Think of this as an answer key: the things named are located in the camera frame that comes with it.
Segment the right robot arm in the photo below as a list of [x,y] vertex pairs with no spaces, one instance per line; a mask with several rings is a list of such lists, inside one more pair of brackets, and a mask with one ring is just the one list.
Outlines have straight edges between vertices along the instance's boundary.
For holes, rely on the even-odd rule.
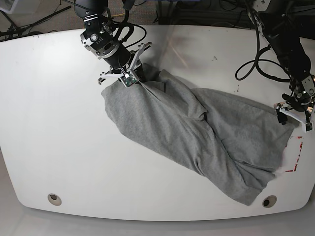
[[121,37],[128,36],[134,25],[127,19],[115,23],[105,0],[77,0],[75,13],[83,19],[81,34],[84,47],[110,69],[101,73],[98,83],[114,79],[102,96],[108,117],[121,129],[145,131],[162,128],[206,124],[223,127],[278,128],[280,124],[271,108],[208,88],[188,88],[167,71],[143,65],[140,55],[150,47],[141,44],[129,51]]

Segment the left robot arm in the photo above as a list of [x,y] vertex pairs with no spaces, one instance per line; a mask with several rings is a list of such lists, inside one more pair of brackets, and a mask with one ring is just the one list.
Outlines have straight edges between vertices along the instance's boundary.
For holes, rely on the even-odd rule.
[[312,106],[315,82],[311,60],[289,16],[289,5],[288,0],[251,0],[248,12],[290,76],[289,88],[293,95],[284,94],[283,99],[296,111],[305,112]]

